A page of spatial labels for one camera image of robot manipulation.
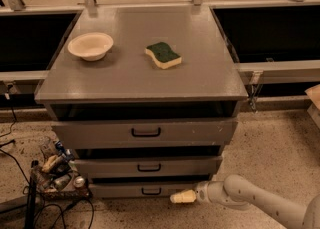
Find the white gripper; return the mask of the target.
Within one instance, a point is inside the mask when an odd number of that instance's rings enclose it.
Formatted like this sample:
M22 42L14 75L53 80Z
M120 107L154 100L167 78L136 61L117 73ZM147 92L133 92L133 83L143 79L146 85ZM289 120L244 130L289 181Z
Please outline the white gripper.
M202 181L193 190L184 190L170 196L174 204L193 203L197 200L200 203L224 204L227 198L221 181Z

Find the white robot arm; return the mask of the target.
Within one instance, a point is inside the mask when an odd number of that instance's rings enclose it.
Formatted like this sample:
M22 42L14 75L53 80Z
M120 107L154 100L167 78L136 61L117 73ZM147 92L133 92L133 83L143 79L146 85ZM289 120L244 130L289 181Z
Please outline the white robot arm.
M219 203L245 210L253 205L287 229L320 229L320 196L307 206L268 192L240 175L229 175L223 181L202 181L192 189L170 196L172 203Z

